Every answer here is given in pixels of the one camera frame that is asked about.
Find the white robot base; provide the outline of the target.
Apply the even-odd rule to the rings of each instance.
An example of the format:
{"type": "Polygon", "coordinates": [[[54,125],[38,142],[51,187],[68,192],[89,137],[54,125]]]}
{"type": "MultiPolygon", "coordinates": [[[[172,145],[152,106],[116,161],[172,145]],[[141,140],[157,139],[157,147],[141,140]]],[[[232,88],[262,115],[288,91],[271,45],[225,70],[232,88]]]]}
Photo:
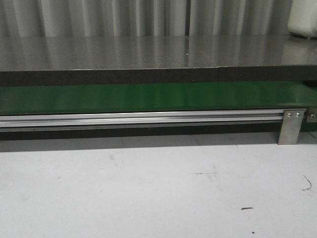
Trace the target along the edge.
{"type": "Polygon", "coordinates": [[[317,1],[292,0],[287,30],[306,38],[317,37],[317,1]]]}

